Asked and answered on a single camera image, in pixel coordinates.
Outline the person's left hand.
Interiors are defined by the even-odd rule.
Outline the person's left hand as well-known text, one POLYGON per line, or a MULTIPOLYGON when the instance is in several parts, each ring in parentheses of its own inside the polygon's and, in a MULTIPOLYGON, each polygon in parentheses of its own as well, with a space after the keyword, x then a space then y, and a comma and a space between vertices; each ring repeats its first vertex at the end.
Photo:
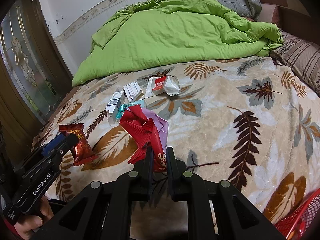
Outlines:
POLYGON ((15 224, 14 227, 22 239, 30 239, 34 234, 34 230, 53 218, 54 214, 46 196, 41 198, 40 204, 41 217, 33 215, 24 216, 15 224))

